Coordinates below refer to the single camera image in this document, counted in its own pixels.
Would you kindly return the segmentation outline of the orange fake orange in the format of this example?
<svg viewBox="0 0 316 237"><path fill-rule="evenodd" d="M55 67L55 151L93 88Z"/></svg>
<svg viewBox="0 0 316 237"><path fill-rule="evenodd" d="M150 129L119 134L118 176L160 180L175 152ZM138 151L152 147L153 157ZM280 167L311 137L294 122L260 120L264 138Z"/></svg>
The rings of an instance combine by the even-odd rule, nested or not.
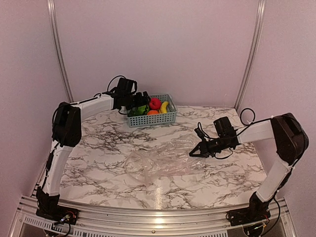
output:
<svg viewBox="0 0 316 237"><path fill-rule="evenodd" d="M150 110L150 111L147 112L148 116L149 115L157 115L157 114L159 114L159 111L157 111L157 110Z"/></svg>

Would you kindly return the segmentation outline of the yellow fake banana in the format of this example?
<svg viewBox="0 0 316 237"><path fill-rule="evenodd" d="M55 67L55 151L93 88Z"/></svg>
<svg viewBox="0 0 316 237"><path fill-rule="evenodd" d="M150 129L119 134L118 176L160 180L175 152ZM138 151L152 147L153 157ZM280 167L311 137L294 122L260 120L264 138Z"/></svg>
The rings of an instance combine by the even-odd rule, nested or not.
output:
<svg viewBox="0 0 316 237"><path fill-rule="evenodd" d="M169 105L169 102L168 102L168 101L164 101L164 102L161 104L161 106L160 106L159 113L160 113L160 114L166 114L166 113L168 113L168 111L167 111L168 105Z"/></svg>

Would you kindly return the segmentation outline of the red fake apple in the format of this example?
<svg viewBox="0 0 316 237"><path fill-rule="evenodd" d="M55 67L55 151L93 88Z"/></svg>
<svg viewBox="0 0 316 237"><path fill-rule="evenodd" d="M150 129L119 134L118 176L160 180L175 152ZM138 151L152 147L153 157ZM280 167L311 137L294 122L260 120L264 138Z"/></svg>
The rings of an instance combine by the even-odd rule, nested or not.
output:
<svg viewBox="0 0 316 237"><path fill-rule="evenodd" d="M158 98L151 98L149 102L149 107L151 110L159 110L161 107L162 103Z"/></svg>

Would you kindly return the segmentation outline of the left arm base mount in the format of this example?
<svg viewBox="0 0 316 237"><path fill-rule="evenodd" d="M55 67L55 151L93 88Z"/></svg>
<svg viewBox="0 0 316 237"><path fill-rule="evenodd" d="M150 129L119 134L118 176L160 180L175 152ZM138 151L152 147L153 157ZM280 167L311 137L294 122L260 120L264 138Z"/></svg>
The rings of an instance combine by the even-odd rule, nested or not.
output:
<svg viewBox="0 0 316 237"><path fill-rule="evenodd" d="M77 223L79 210L75 208L60 206L60 195L50 196L46 194L41 188L36 192L38 208L36 215L45 219L53 220L55 222L68 222L71 225Z"/></svg>

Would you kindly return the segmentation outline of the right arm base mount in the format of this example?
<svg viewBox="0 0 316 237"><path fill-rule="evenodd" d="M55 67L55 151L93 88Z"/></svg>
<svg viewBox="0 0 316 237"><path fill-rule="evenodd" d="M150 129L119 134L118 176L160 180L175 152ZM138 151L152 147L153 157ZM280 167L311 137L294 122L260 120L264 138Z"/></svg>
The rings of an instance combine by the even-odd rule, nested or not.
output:
<svg viewBox="0 0 316 237"><path fill-rule="evenodd" d="M230 222L231 226L269 219L271 216L269 204L272 200L273 197L268 201L261 201L257 196L257 193L254 192L249 199L248 207L228 211L226 219Z"/></svg>

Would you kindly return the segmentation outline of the clear zip top bag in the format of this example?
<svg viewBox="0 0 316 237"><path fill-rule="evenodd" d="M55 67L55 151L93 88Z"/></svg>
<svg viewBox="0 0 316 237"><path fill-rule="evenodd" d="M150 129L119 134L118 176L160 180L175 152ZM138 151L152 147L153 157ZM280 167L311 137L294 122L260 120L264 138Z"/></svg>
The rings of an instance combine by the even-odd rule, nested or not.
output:
<svg viewBox="0 0 316 237"><path fill-rule="evenodd" d="M125 172L146 187L161 177L200 174L206 168L205 158L189 156L195 143L186 135L151 149L134 149L125 160Z"/></svg>

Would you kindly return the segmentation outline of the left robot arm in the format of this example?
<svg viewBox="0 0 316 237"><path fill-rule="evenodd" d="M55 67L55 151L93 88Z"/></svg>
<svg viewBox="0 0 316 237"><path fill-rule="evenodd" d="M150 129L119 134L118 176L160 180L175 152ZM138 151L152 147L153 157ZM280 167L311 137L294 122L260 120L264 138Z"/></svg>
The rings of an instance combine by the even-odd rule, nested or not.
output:
<svg viewBox="0 0 316 237"><path fill-rule="evenodd" d="M109 110L125 108L130 111L149 104L147 92L137 90L137 82L118 76L117 85L79 102L62 102L52 117L52 146L45 166L45 176L36 197L39 209L52 220L62 216L58 205L60 182L66 161L81 140L81 122L90 116Z"/></svg>

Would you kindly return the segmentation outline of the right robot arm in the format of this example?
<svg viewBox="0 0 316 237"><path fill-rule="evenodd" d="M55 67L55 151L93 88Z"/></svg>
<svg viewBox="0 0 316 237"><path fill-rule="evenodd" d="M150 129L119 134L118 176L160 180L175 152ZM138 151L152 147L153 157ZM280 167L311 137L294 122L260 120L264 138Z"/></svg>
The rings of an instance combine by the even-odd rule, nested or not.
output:
<svg viewBox="0 0 316 237"><path fill-rule="evenodd" d="M246 143L271 141L276 150L276 160L266 179L252 195L244 216L255 221L264 213L264 204L268 204L289 179L296 163L309 146L309 139L299 121L292 113L252 122L240 129L235 129L228 117L214 121L216 138L211 138L199 124L195 129L200 142L189 155L196 158L213 157L223 150L233 151Z"/></svg>

